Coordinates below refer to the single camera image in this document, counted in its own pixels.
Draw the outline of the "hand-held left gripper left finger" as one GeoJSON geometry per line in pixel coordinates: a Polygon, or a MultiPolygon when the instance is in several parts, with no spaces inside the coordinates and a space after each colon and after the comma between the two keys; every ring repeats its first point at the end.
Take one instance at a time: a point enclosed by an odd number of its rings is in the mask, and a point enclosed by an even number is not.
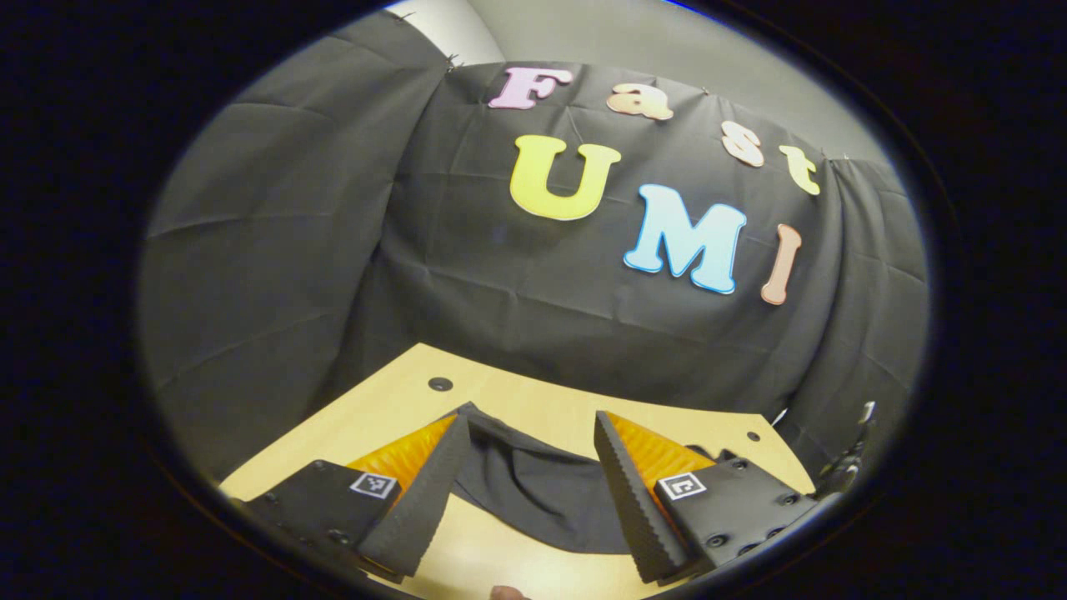
{"type": "Polygon", "coordinates": [[[423,562],[468,451],[468,419],[450,414],[347,465],[312,460],[243,504],[291,542],[400,583],[423,562]]]}

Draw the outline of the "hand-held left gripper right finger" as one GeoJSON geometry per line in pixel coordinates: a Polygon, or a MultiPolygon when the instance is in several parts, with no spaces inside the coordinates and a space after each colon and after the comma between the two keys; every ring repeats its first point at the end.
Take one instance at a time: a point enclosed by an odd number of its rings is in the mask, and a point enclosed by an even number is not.
{"type": "Polygon", "coordinates": [[[644,583],[703,577],[777,543],[821,502],[730,449],[714,458],[599,411],[594,447],[644,583]]]}

